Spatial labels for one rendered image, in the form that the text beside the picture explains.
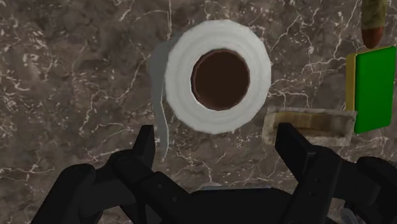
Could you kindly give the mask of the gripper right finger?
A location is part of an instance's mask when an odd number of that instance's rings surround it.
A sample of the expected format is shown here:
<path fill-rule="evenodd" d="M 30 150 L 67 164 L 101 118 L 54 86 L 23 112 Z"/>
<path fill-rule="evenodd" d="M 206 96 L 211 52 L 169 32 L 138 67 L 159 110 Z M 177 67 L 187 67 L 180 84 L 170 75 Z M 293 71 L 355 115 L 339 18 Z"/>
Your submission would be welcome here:
<path fill-rule="evenodd" d="M 278 224 L 327 224 L 333 198 L 350 204 L 366 224 L 397 224 L 397 168 L 391 162 L 348 162 L 310 144 L 290 123 L 278 125 L 275 149 L 298 181 Z"/>

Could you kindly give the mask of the white toilet paper roll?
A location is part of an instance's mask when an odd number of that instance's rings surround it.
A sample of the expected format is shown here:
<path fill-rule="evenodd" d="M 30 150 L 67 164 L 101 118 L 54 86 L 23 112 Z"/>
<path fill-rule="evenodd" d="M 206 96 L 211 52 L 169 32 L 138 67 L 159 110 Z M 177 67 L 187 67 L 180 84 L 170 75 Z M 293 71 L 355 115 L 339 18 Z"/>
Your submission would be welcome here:
<path fill-rule="evenodd" d="M 207 20 L 159 44 L 147 71 L 162 156 L 169 147 L 163 99 L 193 130 L 222 134 L 250 122 L 271 86 L 262 40 L 231 20 Z"/>

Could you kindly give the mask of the brown and olive bottle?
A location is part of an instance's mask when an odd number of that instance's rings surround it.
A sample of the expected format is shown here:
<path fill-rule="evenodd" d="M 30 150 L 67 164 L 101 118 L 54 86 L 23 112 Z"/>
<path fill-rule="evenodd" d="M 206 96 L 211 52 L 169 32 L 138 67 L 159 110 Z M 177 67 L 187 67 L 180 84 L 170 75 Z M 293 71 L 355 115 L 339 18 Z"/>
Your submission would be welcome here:
<path fill-rule="evenodd" d="M 386 24 L 387 0 L 362 0 L 361 36 L 364 45 L 375 48 L 383 35 Z"/>

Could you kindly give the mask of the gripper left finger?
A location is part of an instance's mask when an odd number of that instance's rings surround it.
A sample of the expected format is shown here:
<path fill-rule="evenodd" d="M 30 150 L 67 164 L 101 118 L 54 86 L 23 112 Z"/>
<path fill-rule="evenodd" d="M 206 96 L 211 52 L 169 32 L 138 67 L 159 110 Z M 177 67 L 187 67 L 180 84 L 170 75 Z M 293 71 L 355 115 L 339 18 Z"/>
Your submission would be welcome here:
<path fill-rule="evenodd" d="M 117 151 L 106 164 L 65 168 L 31 224 L 98 224 L 104 210 L 121 207 L 135 224 L 189 224 L 190 195 L 162 172 L 153 172 L 152 125 L 143 125 L 131 150 Z"/>

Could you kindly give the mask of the beige stone soap dish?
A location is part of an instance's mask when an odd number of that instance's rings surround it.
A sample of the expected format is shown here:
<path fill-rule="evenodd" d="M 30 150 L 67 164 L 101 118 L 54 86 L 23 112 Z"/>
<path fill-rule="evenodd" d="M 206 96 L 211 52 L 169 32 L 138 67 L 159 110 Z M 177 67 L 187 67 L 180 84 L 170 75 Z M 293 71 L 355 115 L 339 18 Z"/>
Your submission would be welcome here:
<path fill-rule="evenodd" d="M 274 144 L 279 123 L 292 124 L 310 143 L 326 147 L 349 146 L 357 112 L 336 109 L 270 106 L 264 117 L 262 139 Z"/>

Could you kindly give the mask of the green and yellow sponge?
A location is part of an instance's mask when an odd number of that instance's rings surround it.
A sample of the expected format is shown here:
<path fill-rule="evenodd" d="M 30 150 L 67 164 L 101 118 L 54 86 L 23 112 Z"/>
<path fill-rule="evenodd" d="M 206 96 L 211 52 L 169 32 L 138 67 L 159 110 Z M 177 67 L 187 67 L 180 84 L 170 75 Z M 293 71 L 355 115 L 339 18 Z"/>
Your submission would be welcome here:
<path fill-rule="evenodd" d="M 345 108 L 356 112 L 357 134 L 391 123 L 396 53 L 388 46 L 346 57 Z"/>

